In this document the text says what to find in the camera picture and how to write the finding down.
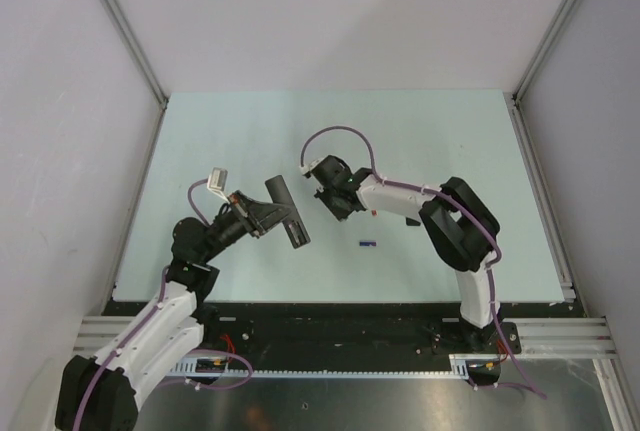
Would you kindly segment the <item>black remote control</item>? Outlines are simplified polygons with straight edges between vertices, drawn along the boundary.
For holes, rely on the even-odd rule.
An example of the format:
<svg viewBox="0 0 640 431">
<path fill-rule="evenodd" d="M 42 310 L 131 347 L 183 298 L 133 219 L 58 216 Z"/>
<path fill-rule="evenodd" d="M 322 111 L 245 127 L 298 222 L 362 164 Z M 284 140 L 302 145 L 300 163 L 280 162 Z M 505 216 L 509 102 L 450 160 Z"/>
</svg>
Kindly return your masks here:
<svg viewBox="0 0 640 431">
<path fill-rule="evenodd" d="M 284 226 L 292 247 L 298 249 L 309 244 L 311 239 L 284 177 L 282 175 L 274 176 L 265 182 L 265 186 L 272 202 L 285 211 L 286 216 L 281 220 L 281 224 Z"/>
</svg>

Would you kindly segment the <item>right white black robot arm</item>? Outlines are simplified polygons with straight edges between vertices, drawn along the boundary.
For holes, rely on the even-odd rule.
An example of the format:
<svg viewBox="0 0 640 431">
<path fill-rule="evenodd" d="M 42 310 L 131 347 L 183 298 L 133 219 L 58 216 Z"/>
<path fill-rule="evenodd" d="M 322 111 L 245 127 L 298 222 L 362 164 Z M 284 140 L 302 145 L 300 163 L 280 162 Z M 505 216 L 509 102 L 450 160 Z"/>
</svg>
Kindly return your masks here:
<svg viewBox="0 0 640 431">
<path fill-rule="evenodd" d="M 499 302 L 492 265 L 499 261 L 500 225 L 461 178 L 441 187 L 393 184 L 370 168 L 353 172 L 329 155 L 301 168 L 318 183 L 315 197 L 339 221 L 360 211 L 385 211 L 422 225 L 442 261 L 456 271 L 460 293 L 460 339 L 473 352 L 484 352 L 497 340 Z"/>
</svg>

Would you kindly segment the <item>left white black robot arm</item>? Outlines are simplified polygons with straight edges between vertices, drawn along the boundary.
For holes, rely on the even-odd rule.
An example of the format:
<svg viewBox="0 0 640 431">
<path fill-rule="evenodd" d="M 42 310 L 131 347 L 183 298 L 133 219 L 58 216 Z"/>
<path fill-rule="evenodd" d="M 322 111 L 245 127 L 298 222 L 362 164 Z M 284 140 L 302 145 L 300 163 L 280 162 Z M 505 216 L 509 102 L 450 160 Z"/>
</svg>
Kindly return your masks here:
<svg viewBox="0 0 640 431">
<path fill-rule="evenodd" d="M 278 225 L 293 247 L 308 243 L 286 184 L 274 177 L 266 187 L 268 202 L 235 191 L 211 223 L 189 217 L 175 225 L 172 259 L 161 272 L 156 295 L 106 346 L 66 364 L 57 429 L 133 429 L 144 402 L 175 364 L 190 351 L 207 351 L 220 341 L 220 325 L 200 315 L 219 275 L 211 261 L 241 238 L 260 238 Z"/>
</svg>

